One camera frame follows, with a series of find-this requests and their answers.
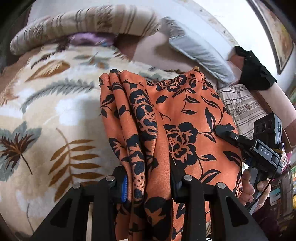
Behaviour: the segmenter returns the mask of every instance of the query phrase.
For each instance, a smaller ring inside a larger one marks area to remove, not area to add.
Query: orange cloth
[[[237,130],[203,73],[191,70],[153,83],[113,69],[99,81],[106,134],[128,174],[117,240],[181,240],[185,206],[171,198],[170,158],[186,174],[211,185],[224,182],[240,196],[240,150],[217,137],[214,127]],[[208,203],[206,212],[209,221]]]

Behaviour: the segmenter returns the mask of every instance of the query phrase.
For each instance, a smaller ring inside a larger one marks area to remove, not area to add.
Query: human hand
[[[251,174],[248,169],[246,169],[242,174],[242,194],[239,197],[239,201],[245,206],[247,202],[252,202],[254,200],[253,194],[255,193],[254,187],[250,184]],[[261,181],[257,184],[258,191],[262,192],[268,184],[268,180]],[[264,194],[259,199],[257,206],[255,208],[256,212],[259,210],[263,205],[265,200],[267,199],[269,193],[271,191],[271,185],[268,186]]]

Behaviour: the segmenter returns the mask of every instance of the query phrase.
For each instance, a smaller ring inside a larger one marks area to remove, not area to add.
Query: white pillow
[[[163,18],[163,22],[170,34],[170,45],[188,58],[197,61],[216,77],[218,88],[229,86],[235,81],[233,71],[227,62],[200,35],[170,17]]]

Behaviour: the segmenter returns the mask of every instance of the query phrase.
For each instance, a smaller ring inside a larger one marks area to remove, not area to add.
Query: cable
[[[278,164],[276,165],[276,170],[274,171],[270,181],[268,182],[268,184],[266,185],[266,187],[264,188],[263,192],[260,194],[260,196],[247,208],[247,210],[251,210],[251,208],[253,207],[253,205],[262,197],[262,195],[265,193],[265,191],[267,190],[268,186],[270,185],[270,183],[272,182],[274,176],[276,175],[277,169],[279,168],[279,163],[280,160],[278,162]]]

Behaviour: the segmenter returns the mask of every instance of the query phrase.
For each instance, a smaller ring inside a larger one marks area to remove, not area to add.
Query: picture frame
[[[247,0],[260,20],[269,39],[277,72],[280,75],[284,70],[294,48],[294,43],[276,15],[260,0]]]
[[[296,106],[296,86],[293,88],[291,94],[289,95],[289,100],[293,106]]]

